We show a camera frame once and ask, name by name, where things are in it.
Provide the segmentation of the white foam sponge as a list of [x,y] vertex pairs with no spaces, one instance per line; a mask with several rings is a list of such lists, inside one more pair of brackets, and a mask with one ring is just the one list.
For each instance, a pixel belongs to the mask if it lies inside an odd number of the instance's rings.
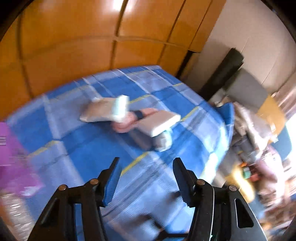
[[135,127],[145,135],[153,138],[170,129],[180,120],[181,116],[179,114],[160,110],[139,120]]

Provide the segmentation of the pink knitted hat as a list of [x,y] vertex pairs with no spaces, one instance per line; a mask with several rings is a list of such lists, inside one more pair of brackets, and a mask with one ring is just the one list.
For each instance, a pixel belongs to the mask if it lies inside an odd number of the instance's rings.
[[157,113],[159,110],[156,108],[144,108],[140,110],[128,111],[125,118],[121,123],[112,122],[112,129],[117,133],[128,133],[134,129],[138,121],[146,118],[149,115]]

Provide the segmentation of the purple cardboard box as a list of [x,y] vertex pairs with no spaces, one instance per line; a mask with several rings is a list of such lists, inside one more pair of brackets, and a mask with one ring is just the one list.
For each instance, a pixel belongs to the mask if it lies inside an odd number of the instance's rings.
[[1,122],[1,190],[22,197],[44,187],[27,151],[5,122]]

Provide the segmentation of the blue plaid bed cover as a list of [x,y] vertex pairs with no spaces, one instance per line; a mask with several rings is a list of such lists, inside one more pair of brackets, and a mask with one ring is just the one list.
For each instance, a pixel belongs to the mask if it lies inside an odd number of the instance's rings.
[[[130,109],[156,108],[178,113],[173,143],[164,152],[141,149],[107,122],[79,117],[95,98],[130,97]],[[119,157],[122,175],[112,202],[101,213],[109,240],[155,240],[157,224],[168,232],[187,232],[193,217],[177,195],[172,162],[176,157],[197,177],[212,182],[233,132],[232,104],[216,108],[160,66],[96,73],[30,102],[7,123],[29,154],[43,188],[24,202],[36,221],[60,184],[79,186]]]

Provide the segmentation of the white rolled sock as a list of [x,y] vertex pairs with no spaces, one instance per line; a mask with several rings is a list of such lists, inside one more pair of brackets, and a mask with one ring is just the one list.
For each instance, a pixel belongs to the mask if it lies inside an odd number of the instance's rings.
[[172,133],[172,130],[166,130],[158,136],[153,137],[154,149],[158,152],[164,152],[170,149],[173,143]]

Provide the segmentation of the grey chair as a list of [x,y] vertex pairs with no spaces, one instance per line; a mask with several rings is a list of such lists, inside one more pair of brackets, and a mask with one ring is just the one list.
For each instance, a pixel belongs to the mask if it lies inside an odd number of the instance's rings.
[[232,101],[238,102],[255,113],[268,96],[264,87],[244,68],[240,68],[227,80],[223,89]]

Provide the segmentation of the face mask packet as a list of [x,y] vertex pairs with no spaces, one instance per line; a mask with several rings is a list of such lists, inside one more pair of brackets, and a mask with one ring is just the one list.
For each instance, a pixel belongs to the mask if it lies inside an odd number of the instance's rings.
[[97,98],[90,102],[82,114],[80,120],[86,123],[99,121],[115,121],[121,123],[127,113],[130,98],[126,95],[120,95],[116,98],[105,97]]

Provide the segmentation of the orange wooden wardrobe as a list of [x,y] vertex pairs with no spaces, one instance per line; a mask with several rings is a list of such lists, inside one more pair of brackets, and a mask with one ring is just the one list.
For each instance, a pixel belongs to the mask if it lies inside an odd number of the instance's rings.
[[46,91],[114,68],[177,75],[225,1],[1,1],[1,118]]

